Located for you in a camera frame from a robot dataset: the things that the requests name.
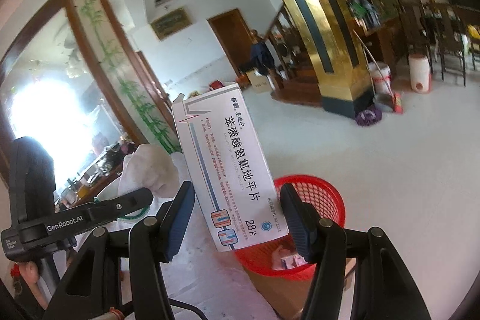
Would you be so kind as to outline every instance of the picture frame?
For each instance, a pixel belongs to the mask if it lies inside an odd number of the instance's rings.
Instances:
[[[161,16],[150,24],[160,41],[190,25],[191,20],[183,7]]]

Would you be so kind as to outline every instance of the door frame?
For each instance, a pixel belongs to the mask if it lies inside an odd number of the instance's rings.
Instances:
[[[208,24],[210,25],[210,27],[212,28],[212,31],[213,33],[215,34],[215,37],[217,38],[218,42],[220,43],[223,51],[225,52],[225,55],[227,57],[227,59],[229,60],[233,70],[235,71],[235,73],[237,74],[237,76],[240,76],[240,71],[237,67],[237,65],[233,62],[233,58],[232,58],[232,55],[231,53],[229,52],[228,48],[226,47],[224,41],[222,40],[222,38],[220,37],[220,35],[218,34],[218,29],[217,27],[214,25],[214,22],[217,20],[217,19],[220,19],[222,17],[225,17],[226,15],[228,14],[233,14],[235,17],[237,17],[241,22],[242,22],[242,25],[243,27],[245,28],[246,32],[248,33],[248,36],[250,37],[250,40],[251,40],[251,43],[253,44],[254,41],[251,39],[251,35],[250,35],[250,28],[248,27],[247,23],[245,22],[245,20],[243,19],[243,16],[242,16],[242,13],[240,12],[240,10],[238,8],[235,8],[235,9],[231,9],[229,11],[226,11],[225,13],[221,13],[221,14],[218,14],[216,16],[213,16],[211,18],[209,18],[207,21],[208,21]]]

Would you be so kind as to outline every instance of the brown cardboard box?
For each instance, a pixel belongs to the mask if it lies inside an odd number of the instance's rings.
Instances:
[[[255,71],[247,72],[248,79],[250,80],[253,90],[258,94],[260,92],[273,91],[268,77],[257,75]]]
[[[351,284],[355,259],[347,259],[345,285]],[[265,277],[246,270],[253,285],[283,320],[299,319],[307,299],[311,281],[291,281],[285,278]]]

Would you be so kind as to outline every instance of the broom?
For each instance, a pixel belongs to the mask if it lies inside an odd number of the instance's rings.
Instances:
[[[393,105],[393,112],[394,113],[397,113],[397,114],[403,114],[403,107],[402,107],[402,97],[400,95],[399,92],[393,92],[392,91],[392,88],[390,87],[390,85],[387,83],[385,77],[383,76],[382,74],[382,71],[380,69],[380,66],[378,65],[377,61],[375,60],[374,56],[371,54],[370,50],[368,49],[368,47],[363,43],[363,41],[361,40],[360,36],[358,35],[358,33],[356,31],[353,31],[355,33],[355,35],[357,36],[357,38],[359,39],[360,41],[360,44],[362,44],[363,48],[365,49],[365,51],[369,54],[370,58],[372,59],[372,61],[375,63],[376,67],[377,67],[377,70],[378,72],[380,73],[380,76],[382,77],[383,79],[383,82],[385,83],[385,85],[387,86],[388,88],[388,91],[392,97],[392,105]]]

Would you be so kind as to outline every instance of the metal bolt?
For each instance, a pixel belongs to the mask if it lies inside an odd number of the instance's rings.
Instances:
[[[102,226],[98,226],[97,228],[93,229],[93,236],[99,238],[105,233],[106,229]]]
[[[143,220],[143,224],[146,226],[154,226],[157,223],[157,219],[154,216],[148,216]]]
[[[375,236],[376,238],[381,238],[385,232],[383,232],[383,230],[377,226],[374,226],[372,229],[371,229],[371,234],[373,236]]]
[[[320,219],[320,225],[325,228],[330,228],[333,225],[333,221],[331,219],[327,219],[327,217],[323,217]]]

